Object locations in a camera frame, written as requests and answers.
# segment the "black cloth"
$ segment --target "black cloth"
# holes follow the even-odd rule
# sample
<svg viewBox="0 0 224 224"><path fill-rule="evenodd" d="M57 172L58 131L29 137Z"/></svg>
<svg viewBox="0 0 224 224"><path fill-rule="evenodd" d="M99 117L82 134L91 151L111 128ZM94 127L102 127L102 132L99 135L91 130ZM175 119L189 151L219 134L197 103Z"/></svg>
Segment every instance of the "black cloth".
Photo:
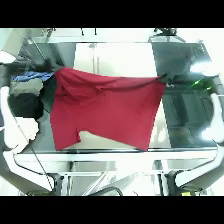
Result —
<svg viewBox="0 0 224 224"><path fill-rule="evenodd" d="M15 117L37 120L43 116L43 103L32 93L22 93L16 97L11 95L8 102Z"/></svg>

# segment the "folded clothing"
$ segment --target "folded clothing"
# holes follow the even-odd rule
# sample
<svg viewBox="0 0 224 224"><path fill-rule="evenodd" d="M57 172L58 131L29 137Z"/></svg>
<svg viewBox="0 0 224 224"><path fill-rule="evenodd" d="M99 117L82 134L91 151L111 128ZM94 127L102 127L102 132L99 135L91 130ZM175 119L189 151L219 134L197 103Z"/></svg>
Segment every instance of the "folded clothing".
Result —
<svg viewBox="0 0 224 224"><path fill-rule="evenodd" d="M8 102L15 117L37 120L43 116L43 103L39 97L32 93L22 93L18 96L11 95Z"/></svg>
<svg viewBox="0 0 224 224"><path fill-rule="evenodd" d="M11 82L10 95L18 96L21 93L32 93L39 96L42 88L43 83L39 78L31 79L28 82Z"/></svg>
<svg viewBox="0 0 224 224"><path fill-rule="evenodd" d="M14 76L12 79L17 82L27 82L30 79L40 78L42 81L48 80L54 72L25 72L23 75Z"/></svg>
<svg viewBox="0 0 224 224"><path fill-rule="evenodd" d="M148 150L165 89L158 77L107 77L71 68L55 76L50 121L56 150L80 142L80 131Z"/></svg>

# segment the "red t-shirt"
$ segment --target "red t-shirt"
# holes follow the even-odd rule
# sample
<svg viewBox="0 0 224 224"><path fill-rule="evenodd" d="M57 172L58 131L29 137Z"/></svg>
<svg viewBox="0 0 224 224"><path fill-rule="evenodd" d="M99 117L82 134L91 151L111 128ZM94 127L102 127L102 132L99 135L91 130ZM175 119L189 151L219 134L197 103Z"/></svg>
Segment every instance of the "red t-shirt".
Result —
<svg viewBox="0 0 224 224"><path fill-rule="evenodd" d="M80 131L147 150L165 84L63 68L51 112L56 150L80 142Z"/></svg>

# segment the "blue cloth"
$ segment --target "blue cloth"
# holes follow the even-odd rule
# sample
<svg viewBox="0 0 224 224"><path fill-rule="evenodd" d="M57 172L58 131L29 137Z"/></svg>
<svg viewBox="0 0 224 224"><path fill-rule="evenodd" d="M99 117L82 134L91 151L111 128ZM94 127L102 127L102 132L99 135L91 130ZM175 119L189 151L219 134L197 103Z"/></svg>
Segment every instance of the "blue cloth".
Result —
<svg viewBox="0 0 224 224"><path fill-rule="evenodd" d="M17 82L26 82L30 79L40 78L42 81L48 80L54 72L47 73L47 72L25 72L23 75L14 76L12 78L14 81Z"/></svg>

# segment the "red fabric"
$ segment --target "red fabric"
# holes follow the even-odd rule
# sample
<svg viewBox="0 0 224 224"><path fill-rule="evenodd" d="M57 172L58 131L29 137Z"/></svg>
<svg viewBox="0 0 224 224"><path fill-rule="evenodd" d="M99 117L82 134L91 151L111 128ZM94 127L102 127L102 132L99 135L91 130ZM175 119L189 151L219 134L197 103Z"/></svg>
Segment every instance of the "red fabric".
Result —
<svg viewBox="0 0 224 224"><path fill-rule="evenodd" d="M71 68L55 76L50 119L56 150L80 142L80 131L148 149L165 89L158 77L108 77Z"/></svg>

